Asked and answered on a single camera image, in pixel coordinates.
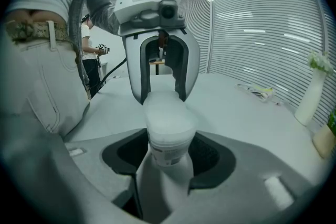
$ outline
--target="person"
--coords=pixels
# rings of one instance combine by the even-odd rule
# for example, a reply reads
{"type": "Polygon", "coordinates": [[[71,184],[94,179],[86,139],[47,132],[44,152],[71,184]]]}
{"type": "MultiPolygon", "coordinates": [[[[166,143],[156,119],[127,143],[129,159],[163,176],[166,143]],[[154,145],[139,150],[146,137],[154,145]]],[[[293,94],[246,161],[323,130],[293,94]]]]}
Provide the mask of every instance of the person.
{"type": "Polygon", "coordinates": [[[97,92],[97,86],[100,83],[98,72],[98,59],[97,56],[106,54],[106,50],[100,48],[93,48],[90,40],[90,30],[93,23],[90,20],[90,14],[87,14],[82,19],[81,33],[82,33],[82,49],[83,49],[83,65],[86,74],[89,78],[89,92],[90,98],[93,98],[97,92]]]}
{"type": "Polygon", "coordinates": [[[12,0],[0,25],[0,162],[20,193],[55,223],[82,222],[76,184],[62,182],[78,172],[57,166],[55,155],[73,162],[62,138],[89,104],[80,33],[84,1],[92,22],[116,35],[110,0],[12,0]]]}
{"type": "Polygon", "coordinates": [[[12,103],[2,106],[2,113],[31,113],[48,133],[61,136],[82,119],[89,104],[80,33],[84,1],[93,24],[116,35],[119,22],[110,0],[12,0],[0,33],[2,55],[15,47],[27,68],[17,70],[16,65],[4,73],[5,81],[11,77],[15,81],[5,85],[8,96],[3,99],[12,103]],[[22,87],[28,71],[32,74],[29,92],[22,87]],[[10,96],[13,89],[21,89],[18,100],[10,96]]]}

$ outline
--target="white jeans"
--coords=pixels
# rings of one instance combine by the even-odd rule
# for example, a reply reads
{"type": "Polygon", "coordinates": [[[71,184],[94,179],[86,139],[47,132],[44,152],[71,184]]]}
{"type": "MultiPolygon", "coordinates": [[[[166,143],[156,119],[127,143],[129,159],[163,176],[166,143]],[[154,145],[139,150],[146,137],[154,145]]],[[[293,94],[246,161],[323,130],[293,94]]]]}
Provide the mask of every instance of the white jeans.
{"type": "Polygon", "coordinates": [[[14,44],[3,28],[0,35],[1,112],[31,113],[49,133],[65,136],[89,104],[72,45],[55,38],[14,44]]]}

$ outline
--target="table surface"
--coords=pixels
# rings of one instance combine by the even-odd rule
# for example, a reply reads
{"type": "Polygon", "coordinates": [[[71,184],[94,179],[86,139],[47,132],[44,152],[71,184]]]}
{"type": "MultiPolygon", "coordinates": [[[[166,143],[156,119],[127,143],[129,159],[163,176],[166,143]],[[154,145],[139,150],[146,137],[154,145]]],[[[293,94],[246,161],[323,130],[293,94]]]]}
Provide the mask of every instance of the table surface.
{"type": "MultiPolygon", "coordinates": [[[[173,90],[172,75],[151,76],[151,88],[173,90]]],[[[329,164],[311,142],[309,130],[285,106],[261,103],[235,88],[241,81],[221,74],[200,74],[186,100],[198,118],[198,130],[261,146],[316,185],[329,164]]],[[[66,142],[145,128],[143,107],[133,97],[128,78],[110,80],[88,106],[66,142]]]]}
{"type": "Polygon", "coordinates": [[[155,62],[150,62],[150,65],[164,65],[164,61],[155,61],[155,62]]]}

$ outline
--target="white vase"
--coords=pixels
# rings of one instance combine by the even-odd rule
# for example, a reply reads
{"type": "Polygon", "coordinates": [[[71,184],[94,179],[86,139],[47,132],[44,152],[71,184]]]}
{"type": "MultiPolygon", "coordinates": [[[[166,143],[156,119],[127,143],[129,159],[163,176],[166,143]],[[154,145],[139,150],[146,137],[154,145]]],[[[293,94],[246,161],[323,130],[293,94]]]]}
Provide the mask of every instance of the white vase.
{"type": "Polygon", "coordinates": [[[326,124],[314,135],[313,144],[322,158],[330,156],[336,145],[336,138],[326,124]]]}
{"type": "Polygon", "coordinates": [[[314,69],[313,71],[311,82],[295,112],[295,118],[304,126],[306,126],[313,118],[319,105],[326,76],[327,73],[321,70],[314,69]]]}

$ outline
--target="belt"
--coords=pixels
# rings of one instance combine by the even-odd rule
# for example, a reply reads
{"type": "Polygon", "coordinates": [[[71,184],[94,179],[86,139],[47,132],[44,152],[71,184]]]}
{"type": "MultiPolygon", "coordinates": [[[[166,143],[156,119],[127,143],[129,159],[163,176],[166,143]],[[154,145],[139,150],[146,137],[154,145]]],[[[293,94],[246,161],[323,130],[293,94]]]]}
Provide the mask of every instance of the belt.
{"type": "MultiPolygon", "coordinates": [[[[55,37],[59,41],[72,43],[67,31],[67,25],[54,23],[55,37]]],[[[35,39],[50,39],[49,25],[47,22],[8,22],[6,31],[15,43],[27,42],[35,39]]]]}

